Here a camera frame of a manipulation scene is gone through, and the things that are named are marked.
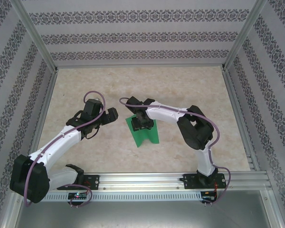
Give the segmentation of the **green cloth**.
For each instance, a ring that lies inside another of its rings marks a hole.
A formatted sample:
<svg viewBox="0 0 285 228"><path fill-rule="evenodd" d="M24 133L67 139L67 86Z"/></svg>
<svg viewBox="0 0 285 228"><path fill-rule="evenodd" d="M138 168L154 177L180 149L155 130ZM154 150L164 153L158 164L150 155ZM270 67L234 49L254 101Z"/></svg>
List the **green cloth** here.
<svg viewBox="0 0 285 228"><path fill-rule="evenodd" d="M141 129L134 131L134 128L132 126L132 119L134 117L136 117L136 115L126 118L125 121L130 129L131 135L134 139L136 146L140 147L145 140L149 140L153 144L159 144L160 141L156 121L154 121L154 126L151 129Z"/></svg>

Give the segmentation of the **grey sheet metal panel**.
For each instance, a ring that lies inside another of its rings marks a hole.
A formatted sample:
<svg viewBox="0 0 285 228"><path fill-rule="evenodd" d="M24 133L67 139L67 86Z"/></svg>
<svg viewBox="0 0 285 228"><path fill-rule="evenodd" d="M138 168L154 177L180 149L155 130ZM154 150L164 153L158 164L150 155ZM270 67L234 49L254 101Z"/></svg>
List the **grey sheet metal panel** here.
<svg viewBox="0 0 285 228"><path fill-rule="evenodd" d="M270 228L263 209L187 202L92 202L73 209L45 202L23 208L15 228Z"/></svg>

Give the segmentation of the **small circuit board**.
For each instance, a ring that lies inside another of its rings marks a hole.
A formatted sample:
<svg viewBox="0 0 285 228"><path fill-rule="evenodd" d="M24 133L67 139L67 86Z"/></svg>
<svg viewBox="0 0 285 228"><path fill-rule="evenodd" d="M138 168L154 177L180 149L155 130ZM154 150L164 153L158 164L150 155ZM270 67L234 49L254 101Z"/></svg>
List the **small circuit board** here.
<svg viewBox="0 0 285 228"><path fill-rule="evenodd" d="M75 200L86 200L87 194L83 192L76 192L76 193L69 193L68 199L75 199Z"/></svg>
<svg viewBox="0 0 285 228"><path fill-rule="evenodd" d="M207 203L215 202L217 200L217 192L216 191L202 191L201 198L203 201Z"/></svg>

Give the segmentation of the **aluminium side rail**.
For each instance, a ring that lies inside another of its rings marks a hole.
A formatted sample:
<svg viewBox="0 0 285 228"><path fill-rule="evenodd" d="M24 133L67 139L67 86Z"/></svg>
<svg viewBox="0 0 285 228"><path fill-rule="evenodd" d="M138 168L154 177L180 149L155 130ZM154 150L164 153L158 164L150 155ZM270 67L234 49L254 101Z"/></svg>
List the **aluminium side rail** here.
<svg viewBox="0 0 285 228"><path fill-rule="evenodd" d="M239 105L239 102L237 100L237 96L236 96L235 90L233 88L230 76L228 74L228 71L226 71L224 68L222 68L221 71L222 71L222 75L224 78L224 82L225 82L226 89L228 92L228 96L229 96L229 99L231 102L231 106L232 106L232 109L233 109L233 112L235 115L235 120L237 122L240 137L241 137L244 149L245 149L245 153L246 153L246 157L248 159L250 169L252 171L260 171L260 167L257 163L257 159L255 156L253 145L251 143L251 140L250 140L250 137L249 137L246 125L245 125L245 121L244 121L244 118L243 118L243 115L242 115L242 112L240 109L240 105Z"/></svg>
<svg viewBox="0 0 285 228"><path fill-rule="evenodd" d="M31 144L30 144L29 151L28 151L27 155L30 155L31 153L35 152L38 149L38 145L39 145L40 138L42 135L42 130L43 130L43 127L45 124L48 108L50 105L50 100L51 100L53 90L55 87L55 83L57 80L57 75L58 75L58 69L51 75L51 79L48 82L47 90L46 90L46 93L45 93L45 96L43 99L43 103L42 103L42 106L40 109L38 121L36 123L34 135L33 135L33 138L31 140Z"/></svg>

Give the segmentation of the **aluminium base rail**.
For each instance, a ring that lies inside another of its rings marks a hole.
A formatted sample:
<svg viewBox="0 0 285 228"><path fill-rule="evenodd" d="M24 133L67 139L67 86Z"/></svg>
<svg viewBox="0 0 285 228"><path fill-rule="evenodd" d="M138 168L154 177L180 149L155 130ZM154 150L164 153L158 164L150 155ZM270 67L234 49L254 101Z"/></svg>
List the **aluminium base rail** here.
<svg viewBox="0 0 285 228"><path fill-rule="evenodd" d="M201 190L197 185L195 173L164 172L164 173L89 173L99 176L99 191L103 190ZM265 171L235 171L217 174L215 184L221 186L229 183L230 190L266 190L272 185Z"/></svg>

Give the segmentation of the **aluminium frame post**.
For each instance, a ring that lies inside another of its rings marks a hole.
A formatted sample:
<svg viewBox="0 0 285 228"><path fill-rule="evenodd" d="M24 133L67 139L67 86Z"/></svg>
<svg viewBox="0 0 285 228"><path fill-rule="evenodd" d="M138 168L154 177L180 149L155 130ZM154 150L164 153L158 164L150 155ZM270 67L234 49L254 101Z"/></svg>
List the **aluminium frame post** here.
<svg viewBox="0 0 285 228"><path fill-rule="evenodd" d="M25 9L24 5L22 4L21 0L10 0L13 8L15 9L17 15L21 19L24 27L26 28L27 32L29 33L32 41L35 43L36 47L38 48L39 52L41 53L44 61L46 62L47 66L50 68L51 72L57 71L57 66L48 51L41 35L39 34L36 26L34 25L29 13Z"/></svg>
<svg viewBox="0 0 285 228"><path fill-rule="evenodd" d="M261 13L266 3L267 3L267 0L256 0L233 46L230 49L225 62L222 64L222 70L226 71L227 69L230 68L242 44L247 38L250 30L252 29L256 19L258 18L259 14Z"/></svg>

